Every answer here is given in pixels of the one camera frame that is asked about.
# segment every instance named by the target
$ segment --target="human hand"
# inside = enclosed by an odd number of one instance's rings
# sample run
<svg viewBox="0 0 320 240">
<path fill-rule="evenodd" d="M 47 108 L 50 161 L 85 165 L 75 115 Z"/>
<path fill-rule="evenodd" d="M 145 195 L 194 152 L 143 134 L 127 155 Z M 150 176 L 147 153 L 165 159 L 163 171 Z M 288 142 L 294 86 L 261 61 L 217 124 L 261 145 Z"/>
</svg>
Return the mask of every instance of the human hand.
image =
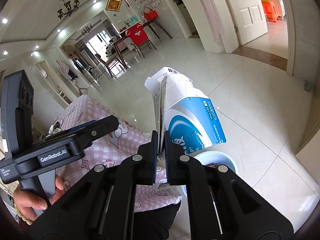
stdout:
<svg viewBox="0 0 320 240">
<path fill-rule="evenodd" d="M 53 195 L 51 204 L 54 204 L 65 193 L 63 190 L 63 182 L 61 177 L 56 176 L 56 193 Z M 20 185 L 13 193 L 14 202 L 20 211 L 20 213 L 28 220 L 34 221 L 37 219 L 37 215 L 32 208 L 38 210 L 46 210 L 48 205 L 46 201 L 39 196 L 24 190 Z"/>
</svg>

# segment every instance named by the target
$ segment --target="dining table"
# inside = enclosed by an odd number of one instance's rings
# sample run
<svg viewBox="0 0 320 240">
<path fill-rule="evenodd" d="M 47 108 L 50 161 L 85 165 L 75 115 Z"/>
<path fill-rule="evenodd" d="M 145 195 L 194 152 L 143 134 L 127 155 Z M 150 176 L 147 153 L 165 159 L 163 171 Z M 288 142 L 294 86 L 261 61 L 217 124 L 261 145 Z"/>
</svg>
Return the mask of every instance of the dining table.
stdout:
<svg viewBox="0 0 320 240">
<path fill-rule="evenodd" d="M 167 32 L 167 30 L 166 30 L 156 19 L 152 19 L 152 20 L 149 20 L 149 21 L 143 23 L 143 27 L 147 27 L 147 26 L 148 26 L 148 27 L 150 28 L 150 30 L 156 35 L 156 37 L 157 37 L 158 39 L 160 39 L 160 37 L 158 36 L 158 34 L 157 34 L 156 31 L 154 30 L 154 28 L 151 26 L 151 23 L 155 23 L 156 25 L 158 25 L 158 26 L 160 27 L 160 29 L 163 30 L 164 33 L 167 34 L 170 39 L 172 39 L 172 36 Z M 119 49 L 119 47 L 118 47 L 118 44 L 121 43 L 122 41 L 126 40 L 127 38 L 129 38 L 128 36 L 125 35 L 125 32 L 126 32 L 127 30 L 129 30 L 130 28 L 125 29 L 124 31 L 122 31 L 122 32 L 120 33 L 121 38 L 114 43 L 114 48 L 115 48 L 115 50 L 116 50 L 116 52 L 117 52 L 117 54 L 118 54 L 118 56 L 119 56 L 119 58 L 120 58 L 120 60 L 121 60 L 121 63 L 123 64 L 123 66 L 124 66 L 125 68 L 127 67 L 127 64 L 126 64 L 125 61 L 124 61 L 124 58 L 123 58 L 123 56 L 122 56 L 122 54 L 121 54 L 121 51 L 120 51 L 120 49 Z"/>
</svg>

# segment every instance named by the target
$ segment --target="white sticker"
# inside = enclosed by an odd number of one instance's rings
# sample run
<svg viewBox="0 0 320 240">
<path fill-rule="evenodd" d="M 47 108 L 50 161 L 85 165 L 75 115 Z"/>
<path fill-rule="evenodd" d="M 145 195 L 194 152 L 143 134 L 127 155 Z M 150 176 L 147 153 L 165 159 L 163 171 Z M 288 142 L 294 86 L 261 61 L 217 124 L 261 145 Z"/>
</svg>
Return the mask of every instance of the white sticker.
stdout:
<svg viewBox="0 0 320 240">
<path fill-rule="evenodd" d="M 6 139 L 2 139 L 2 143 L 3 143 L 3 149 L 4 149 L 4 152 L 9 152 L 8 151 L 8 145 L 7 145 L 7 140 Z"/>
</svg>

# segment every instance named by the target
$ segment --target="blue and white packaging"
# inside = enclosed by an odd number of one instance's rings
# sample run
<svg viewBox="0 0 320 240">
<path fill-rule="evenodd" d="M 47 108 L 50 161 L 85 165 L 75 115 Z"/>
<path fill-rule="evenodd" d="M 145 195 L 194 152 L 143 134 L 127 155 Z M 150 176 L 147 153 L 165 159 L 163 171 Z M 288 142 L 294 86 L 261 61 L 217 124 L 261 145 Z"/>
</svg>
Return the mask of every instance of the blue and white packaging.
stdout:
<svg viewBox="0 0 320 240">
<path fill-rule="evenodd" d="M 163 130 L 169 130 L 172 141 L 182 145 L 186 154 L 226 142 L 211 100 L 188 77 L 164 67 L 147 78 L 145 87 L 153 96 L 158 133 L 162 137 Z"/>
</svg>

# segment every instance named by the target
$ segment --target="screw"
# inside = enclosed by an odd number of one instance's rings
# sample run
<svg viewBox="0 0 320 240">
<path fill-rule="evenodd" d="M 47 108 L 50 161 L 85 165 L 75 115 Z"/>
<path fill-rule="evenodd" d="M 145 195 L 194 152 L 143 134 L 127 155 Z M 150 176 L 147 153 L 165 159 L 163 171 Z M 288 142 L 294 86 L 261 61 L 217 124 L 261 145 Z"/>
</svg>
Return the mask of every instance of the screw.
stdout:
<svg viewBox="0 0 320 240">
<path fill-rule="evenodd" d="M 93 169 L 95 172 L 102 172 L 104 170 L 104 166 L 101 164 L 98 164 Z"/>
<path fill-rule="evenodd" d="M 190 157 L 188 155 L 181 155 L 180 161 L 182 162 L 188 162 L 190 160 Z"/>
<path fill-rule="evenodd" d="M 133 156 L 132 156 L 132 159 L 133 159 L 135 162 L 141 161 L 142 158 L 143 158 L 143 157 L 142 157 L 140 154 L 136 154 L 136 155 L 133 155 Z"/>
<path fill-rule="evenodd" d="M 226 165 L 220 165 L 218 167 L 218 171 L 220 172 L 227 172 L 228 171 L 228 167 Z"/>
</svg>

